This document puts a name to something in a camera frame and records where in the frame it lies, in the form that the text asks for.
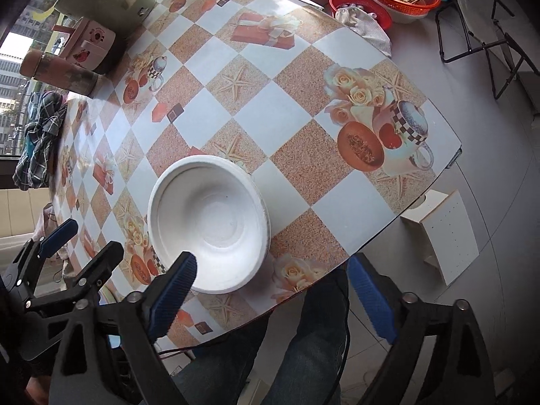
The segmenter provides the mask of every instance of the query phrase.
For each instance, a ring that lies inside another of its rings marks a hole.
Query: white bowl
[[[182,251],[197,261],[193,289],[225,294],[245,285],[268,253],[270,221],[251,177],[228,160],[192,155],[161,174],[148,233],[168,269]]]
[[[425,14],[422,14],[422,15],[409,15],[407,13],[403,13],[396,9],[392,9],[391,7],[388,7],[382,1],[379,1],[379,0],[373,0],[373,1],[380,4],[382,7],[384,7],[386,11],[390,14],[390,18],[392,18],[392,21],[398,24],[410,24],[413,21],[427,17],[429,13],[429,12],[426,12]]]

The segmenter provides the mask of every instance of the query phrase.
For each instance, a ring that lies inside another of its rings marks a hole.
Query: plaid bag
[[[24,128],[26,142],[13,175],[13,181],[19,189],[37,189],[49,185],[47,165],[53,142],[64,122],[67,106],[67,103],[62,105],[60,94],[48,91],[40,98],[37,111],[29,110],[31,122]]]

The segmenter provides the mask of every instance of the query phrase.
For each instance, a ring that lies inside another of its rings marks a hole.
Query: metal rivet
[[[418,301],[418,296],[414,292],[405,292],[401,298],[405,303],[409,304],[416,303]]]
[[[463,299],[457,300],[456,301],[456,306],[462,311],[466,311],[467,309],[470,308],[469,302],[467,300],[463,300]]]
[[[139,291],[134,291],[128,294],[126,297],[129,303],[137,303],[142,298],[142,293]]]
[[[75,303],[75,307],[77,309],[84,309],[88,306],[88,300],[87,299],[80,299],[78,302]]]

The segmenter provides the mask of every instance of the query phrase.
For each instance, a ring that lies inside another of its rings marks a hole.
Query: jeans
[[[312,285],[291,340],[263,405],[322,405],[334,386],[345,348],[348,280],[338,268]],[[190,405],[236,405],[269,315],[231,332],[173,377]],[[339,405],[339,384],[328,405]]]

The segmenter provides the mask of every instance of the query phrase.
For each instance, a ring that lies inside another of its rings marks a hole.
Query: cup handle
[[[434,157],[433,157],[433,151],[431,150],[431,148],[428,146],[428,144],[423,141],[422,143],[420,143],[420,147],[423,147],[426,151],[428,151],[428,154],[429,154],[429,163],[425,166],[425,165],[422,165],[418,160],[418,151],[416,151],[414,153],[414,155],[412,155],[410,157],[410,160],[412,162],[412,164],[414,164],[415,166],[417,166],[418,169],[420,170],[430,170],[432,167],[433,167],[433,161],[434,161]]]
[[[152,82],[152,85],[149,86],[149,90],[150,91],[157,91],[161,88],[161,86],[163,85],[163,76],[160,74],[157,78],[154,79],[154,81]]]

